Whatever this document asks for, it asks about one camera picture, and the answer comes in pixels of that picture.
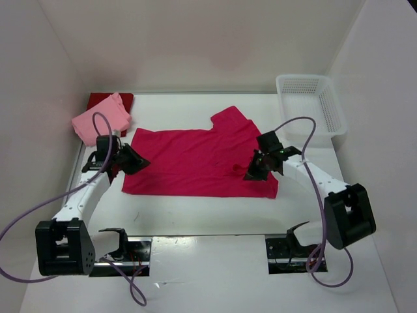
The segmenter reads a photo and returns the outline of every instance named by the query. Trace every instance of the red shirt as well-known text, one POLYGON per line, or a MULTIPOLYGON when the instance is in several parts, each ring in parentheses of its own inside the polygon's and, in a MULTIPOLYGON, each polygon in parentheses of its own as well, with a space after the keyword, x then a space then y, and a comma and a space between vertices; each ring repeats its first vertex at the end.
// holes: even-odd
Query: red shirt
POLYGON ((255 124, 231 106, 211 117, 210 130, 138 128, 132 148, 151 162, 126 175, 122 191, 165 196, 275 198, 278 181, 244 181, 261 135, 255 124))

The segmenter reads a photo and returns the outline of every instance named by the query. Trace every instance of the white table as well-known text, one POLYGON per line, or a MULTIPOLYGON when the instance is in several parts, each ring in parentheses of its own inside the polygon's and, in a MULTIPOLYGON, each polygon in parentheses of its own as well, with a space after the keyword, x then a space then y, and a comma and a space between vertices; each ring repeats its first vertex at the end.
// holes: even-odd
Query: white table
MULTIPOLYGON (((132 140, 136 127, 210 129, 210 116, 232 105, 262 133, 281 123, 276 95, 136 95, 134 123, 123 141, 132 140)), ((86 149, 84 159, 91 151, 86 149)), ((341 179, 330 140, 308 149, 307 156, 341 179)), ((265 238, 260 234, 283 233, 319 218, 314 195, 291 180, 277 176, 278 196, 269 200, 132 196, 121 192, 123 177, 119 174, 98 204, 90 233, 122 227, 129 235, 198 236, 154 239, 151 275, 137 280, 149 305, 139 308, 122 278, 59 277, 29 285, 21 313, 397 312, 372 237, 350 248, 355 272, 342 288, 322 288, 307 274, 268 274, 265 238), (224 236, 236 234, 243 236, 224 236)), ((329 273, 318 276, 339 282, 349 271, 347 257, 330 245, 326 251, 329 273)), ((38 276, 37 264, 32 276, 38 276)))

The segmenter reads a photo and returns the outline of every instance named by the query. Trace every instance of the purple cable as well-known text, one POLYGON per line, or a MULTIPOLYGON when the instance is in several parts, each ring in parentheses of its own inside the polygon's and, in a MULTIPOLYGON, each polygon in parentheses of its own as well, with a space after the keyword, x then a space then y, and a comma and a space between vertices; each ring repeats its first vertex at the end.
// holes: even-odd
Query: purple cable
MULTIPOLYGON (((106 122, 106 125, 107 125, 107 127, 109 129, 109 134, 111 134, 111 127, 110 127, 109 121, 106 119, 106 116, 104 116, 104 114, 102 114, 100 112, 95 112, 93 114, 93 125, 94 125, 95 129, 96 129, 96 125, 95 125, 96 124, 96 120, 95 120, 95 117, 97 115, 99 115, 100 117, 102 117, 103 120, 104 120, 104 122, 106 122)), ((44 202, 42 202, 42 203, 34 206, 33 208, 27 210, 26 212, 23 212, 21 215, 19 215, 14 220, 12 220, 12 222, 10 222, 1 231, 1 233, 0 233, 0 241, 3 239, 3 237, 6 235, 6 233, 11 229, 11 227, 13 227, 17 222, 19 222, 21 219, 23 219, 27 215, 31 214, 33 211, 36 211, 37 209, 40 209, 41 207, 43 207, 43 206, 45 206, 47 204, 50 204, 51 202, 54 202, 54 201, 56 201, 58 199, 61 199, 61 198, 65 197, 65 196, 68 196, 70 194, 73 194, 74 192, 77 192, 77 191, 81 190, 82 188, 84 188, 85 186, 87 186, 88 184, 90 184, 91 182, 93 182, 105 170, 105 168, 107 166, 107 163, 109 162, 110 153, 111 153, 110 147, 112 147, 112 144, 113 144, 112 141, 113 141, 113 136, 110 136, 109 151, 107 152, 106 159, 104 160, 103 166, 99 169, 99 171, 94 176, 92 176, 88 181, 86 181, 82 185, 77 186, 76 188, 73 188, 73 189, 71 189, 71 190, 69 190, 69 191, 67 191, 67 192, 65 192, 63 194, 60 194, 59 196, 56 196, 56 197, 51 198, 49 200, 46 200, 46 201, 44 201, 44 202)), ((12 276, 12 275, 6 273, 1 267, 0 267, 0 275, 3 275, 5 278, 7 278, 9 280, 12 280, 14 282, 21 282, 23 284, 34 284, 36 282, 45 282, 47 280, 51 280, 51 279, 57 277, 57 276, 51 276, 51 277, 45 277, 45 278, 39 278, 39 279, 22 279, 22 278, 18 278, 18 277, 15 277, 15 276, 12 276)))
MULTIPOLYGON (((302 147, 302 150, 301 150, 301 159, 303 161, 305 161, 305 159, 306 159, 306 149, 307 149, 308 143, 310 142, 311 138, 313 137, 315 129, 317 127, 317 123, 315 122, 314 119, 312 119, 311 117, 308 117, 308 116, 295 117, 293 119, 289 119, 288 121, 282 123, 280 126, 278 126, 277 128, 274 129, 274 132, 278 131, 280 128, 284 127, 286 124, 291 123, 293 121, 300 120, 300 119, 308 119, 309 121, 311 121, 313 123, 313 129, 311 130, 310 135, 307 137, 307 140, 304 143, 304 146, 302 147)), ((319 187, 317 186, 317 183, 315 182, 314 176, 313 176, 307 162, 304 162, 304 167, 306 168, 308 177, 310 178, 311 183, 313 185, 314 192, 315 192, 315 195, 317 197, 317 201, 319 202, 320 215, 321 215, 321 225, 322 225, 322 229, 323 229, 323 236, 322 236, 321 244, 317 245, 317 247, 308 256, 307 262, 306 262, 306 270, 307 270, 308 273, 310 273, 312 275, 313 279, 316 282, 318 282, 320 285, 322 285, 324 287, 329 287, 329 288, 340 287, 340 286, 343 286, 344 284, 346 284, 351 279, 351 277, 353 275, 352 255, 346 248, 344 248, 344 250, 346 251, 347 256, 349 257, 349 261, 351 263, 351 269, 349 271, 349 274, 347 275, 347 278, 343 282, 340 282, 339 284, 329 285, 329 284, 325 284, 324 282, 321 282, 320 280, 317 279, 316 276, 314 276, 314 273, 317 272, 317 270, 320 267, 320 264, 322 263, 323 256, 324 256, 324 250, 326 249, 327 225, 326 225, 326 217, 324 215, 324 207, 323 207, 323 203, 322 203, 321 197, 320 197, 319 187), (314 257, 314 255, 317 253, 317 251, 319 251, 319 250, 320 250, 320 252, 319 252, 319 256, 317 257, 317 262, 313 266, 313 268, 310 268, 309 263, 311 262, 311 259, 314 257)))
POLYGON ((143 292, 139 289, 139 287, 137 287, 135 284, 134 284, 134 279, 135 279, 135 277, 137 276, 137 275, 139 275, 140 274, 140 272, 144 269, 144 268, 146 268, 146 266, 147 265, 144 265, 144 266, 141 266, 134 274, 133 274, 133 276, 132 276, 132 279, 129 279, 128 278, 128 276, 121 270, 121 269, 119 269, 118 267, 117 267, 117 265, 115 265, 112 261, 110 261, 110 260, 107 260, 107 259, 105 259, 105 258, 101 258, 100 259, 100 261, 104 261, 104 262, 106 262, 106 263, 109 263, 111 266, 112 266, 112 268, 114 268, 114 270, 116 270, 116 272, 118 272, 124 279, 126 279, 127 280, 127 282, 129 283, 129 285, 130 285, 130 295, 132 296, 132 298, 133 298, 133 300, 138 304, 138 305, 140 305, 140 306, 146 306, 147 305, 147 303, 148 303, 148 301, 146 300, 146 297, 145 297, 145 295, 143 294, 143 292), (141 295, 141 297, 142 297, 142 299, 143 299, 143 303, 141 302, 141 301, 139 301, 138 299, 137 299, 137 297, 135 296, 135 294, 133 293, 133 289, 135 289, 137 292, 138 292, 138 294, 140 294, 141 295))

